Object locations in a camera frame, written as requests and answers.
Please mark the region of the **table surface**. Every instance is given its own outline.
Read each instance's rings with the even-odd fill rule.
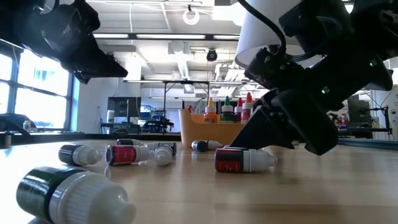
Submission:
[[[114,141],[74,142],[104,153]],[[0,223],[40,223],[21,210],[16,189],[36,166],[59,165],[65,142],[0,150]],[[137,207],[134,223],[397,223],[398,152],[338,146],[318,157],[303,146],[269,148],[279,160],[261,174],[222,174],[214,153],[178,150],[173,164],[153,161],[86,169],[121,184]]]

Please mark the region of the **window frame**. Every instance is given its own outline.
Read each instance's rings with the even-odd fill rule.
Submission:
[[[67,95],[59,95],[53,93],[51,91],[42,90],[40,88],[34,88],[32,86],[23,85],[18,83],[18,74],[19,74],[19,62],[21,61],[21,53],[24,52],[24,49],[19,49],[17,47],[4,49],[0,47],[0,54],[3,54],[7,57],[12,58],[12,70],[11,70],[11,78],[10,80],[0,79],[1,83],[6,83],[9,85],[9,94],[8,94],[8,106],[7,113],[15,113],[15,106],[17,100],[17,90],[18,88],[28,88],[34,92],[42,93],[50,96],[61,96],[66,99],[66,112],[65,112],[65,122],[63,124],[63,128],[40,128],[37,127],[38,131],[69,131],[70,130],[70,118],[72,114],[72,93],[73,93],[73,74],[69,73],[68,76],[68,91]]]

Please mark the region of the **monitor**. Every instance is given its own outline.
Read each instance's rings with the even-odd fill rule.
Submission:
[[[108,110],[113,110],[115,117],[140,117],[141,97],[109,97]]]
[[[363,124],[371,123],[372,117],[369,111],[369,102],[363,100],[351,100],[348,101],[348,115],[350,124]]]

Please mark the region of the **orange basket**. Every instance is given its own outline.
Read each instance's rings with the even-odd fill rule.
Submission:
[[[244,124],[205,124],[203,115],[190,114],[188,110],[179,110],[181,140],[185,148],[191,148],[196,140],[214,140],[222,144],[231,144]]]

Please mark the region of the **security camera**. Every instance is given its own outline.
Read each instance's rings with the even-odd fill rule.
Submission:
[[[208,62],[215,62],[217,60],[217,53],[215,49],[210,49],[207,53],[207,61]]]

